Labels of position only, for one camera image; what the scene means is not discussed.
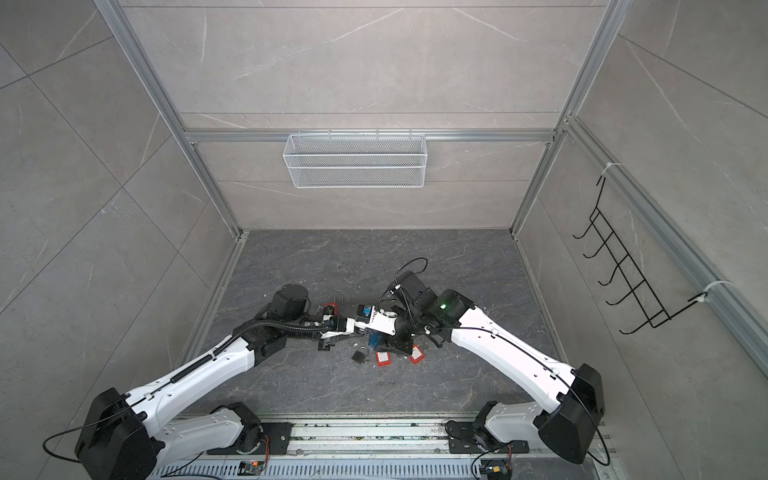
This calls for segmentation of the small black padlock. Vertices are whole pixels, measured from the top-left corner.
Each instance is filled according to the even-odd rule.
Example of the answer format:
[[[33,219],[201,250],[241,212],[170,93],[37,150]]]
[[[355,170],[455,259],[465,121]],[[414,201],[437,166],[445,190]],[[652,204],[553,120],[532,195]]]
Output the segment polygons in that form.
[[[352,360],[357,364],[363,365],[369,362],[369,356],[370,356],[369,347],[367,345],[359,345],[355,347],[354,353],[352,355]]]

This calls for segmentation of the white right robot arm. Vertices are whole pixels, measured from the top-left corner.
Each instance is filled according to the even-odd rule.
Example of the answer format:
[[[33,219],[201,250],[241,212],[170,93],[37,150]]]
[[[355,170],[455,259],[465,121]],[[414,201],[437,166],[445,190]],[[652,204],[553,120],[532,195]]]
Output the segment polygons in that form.
[[[468,441],[484,452],[540,440],[573,464],[603,442],[603,379],[592,366],[573,367],[533,348],[474,301],[456,290],[435,294],[418,273],[401,267],[380,299],[359,315],[378,333],[377,350],[402,355],[416,351],[425,336],[437,347],[463,348],[504,374],[531,398],[525,404],[489,401],[472,422]]]

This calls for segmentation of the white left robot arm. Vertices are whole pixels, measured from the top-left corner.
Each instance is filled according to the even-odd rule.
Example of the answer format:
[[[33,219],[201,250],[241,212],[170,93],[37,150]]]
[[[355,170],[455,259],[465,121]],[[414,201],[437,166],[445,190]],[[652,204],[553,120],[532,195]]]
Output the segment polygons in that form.
[[[308,291],[297,284],[223,340],[176,370],[127,393],[109,388],[91,403],[68,462],[92,479],[145,479],[156,468],[212,449],[249,453],[263,440],[259,417],[234,402],[187,420],[179,414],[219,385],[263,363],[291,337],[326,340],[356,333],[353,319],[326,307],[308,310]]]

